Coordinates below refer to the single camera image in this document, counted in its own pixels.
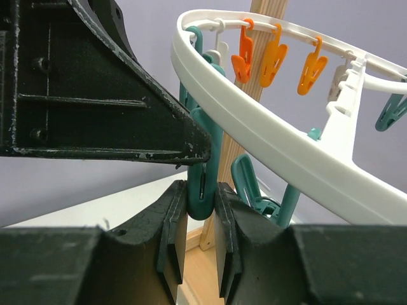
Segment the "white round clip hanger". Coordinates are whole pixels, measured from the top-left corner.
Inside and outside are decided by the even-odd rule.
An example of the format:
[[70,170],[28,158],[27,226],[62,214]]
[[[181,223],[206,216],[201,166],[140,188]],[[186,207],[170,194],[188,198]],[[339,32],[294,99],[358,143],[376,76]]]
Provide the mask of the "white round clip hanger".
[[258,31],[281,24],[285,35],[309,43],[317,36],[322,48],[336,55],[352,50],[347,79],[340,95],[330,102],[319,141],[263,107],[232,82],[221,85],[219,105],[206,113],[243,148],[279,177],[351,224],[406,224],[406,194],[353,161],[362,91],[406,93],[406,69],[346,42],[312,29],[257,13],[224,10],[190,10],[177,25],[211,30],[222,18],[226,29],[245,25],[250,18]]

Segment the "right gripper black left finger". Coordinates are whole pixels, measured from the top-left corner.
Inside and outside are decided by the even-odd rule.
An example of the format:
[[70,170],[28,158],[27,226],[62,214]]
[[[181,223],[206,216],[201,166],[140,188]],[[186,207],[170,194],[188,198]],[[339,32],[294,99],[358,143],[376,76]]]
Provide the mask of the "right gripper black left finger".
[[187,187],[99,227],[1,230],[2,304],[175,304],[183,281]]

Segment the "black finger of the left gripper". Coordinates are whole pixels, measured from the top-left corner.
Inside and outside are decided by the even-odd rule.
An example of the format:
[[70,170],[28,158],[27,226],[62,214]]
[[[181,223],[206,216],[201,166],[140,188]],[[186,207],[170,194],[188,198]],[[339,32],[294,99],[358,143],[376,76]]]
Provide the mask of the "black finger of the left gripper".
[[138,63],[125,31],[123,13],[116,1],[82,1],[86,26],[116,57]]
[[1,2],[1,156],[207,161],[187,108],[85,18],[82,1]]

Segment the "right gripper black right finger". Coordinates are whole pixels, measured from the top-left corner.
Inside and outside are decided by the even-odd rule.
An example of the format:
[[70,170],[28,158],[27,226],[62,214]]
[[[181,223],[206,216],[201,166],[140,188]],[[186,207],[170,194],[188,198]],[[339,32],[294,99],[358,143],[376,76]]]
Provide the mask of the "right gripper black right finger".
[[219,183],[219,294],[226,304],[405,304],[404,226],[278,227]]

